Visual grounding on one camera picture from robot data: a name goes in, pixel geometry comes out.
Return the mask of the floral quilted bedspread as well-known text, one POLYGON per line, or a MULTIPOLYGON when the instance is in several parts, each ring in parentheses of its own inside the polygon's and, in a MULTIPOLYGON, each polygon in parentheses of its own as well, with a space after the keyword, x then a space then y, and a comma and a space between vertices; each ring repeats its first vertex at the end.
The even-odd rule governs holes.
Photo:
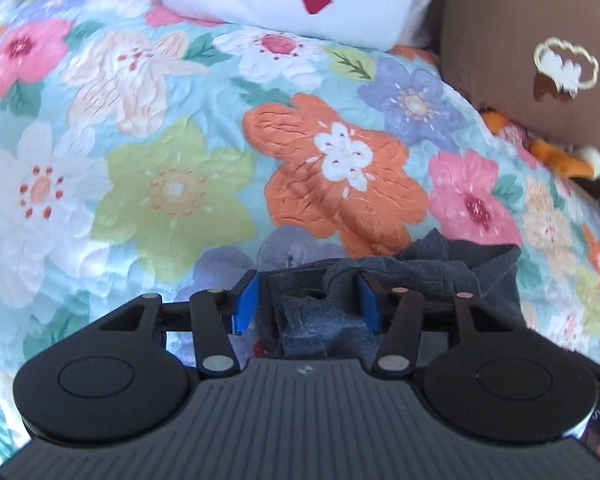
POLYGON ((519 246, 515 310, 600 363, 600 210, 425 53, 159 0, 1 10, 0 464, 28 442, 18 368, 119 304, 433 230, 519 246))

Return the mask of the brown cushion with cloud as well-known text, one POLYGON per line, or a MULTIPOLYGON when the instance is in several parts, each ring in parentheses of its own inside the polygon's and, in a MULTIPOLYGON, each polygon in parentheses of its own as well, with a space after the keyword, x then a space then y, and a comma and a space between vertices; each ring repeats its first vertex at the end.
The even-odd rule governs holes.
POLYGON ((593 88, 558 91, 534 62, 535 49, 552 38, 583 48, 600 66, 600 0, 444 0, 442 77, 477 110, 600 151, 600 70, 593 88))

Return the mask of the orange plush toy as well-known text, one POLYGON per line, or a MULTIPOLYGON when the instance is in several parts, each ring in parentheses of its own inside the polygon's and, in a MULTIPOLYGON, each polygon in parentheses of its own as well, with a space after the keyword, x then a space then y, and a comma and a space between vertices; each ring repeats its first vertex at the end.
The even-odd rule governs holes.
POLYGON ((597 148, 574 148, 544 140, 495 110, 485 110, 481 117, 491 133, 513 144, 530 166, 542 164, 558 177, 582 181, 585 192, 600 200, 600 151, 597 148))

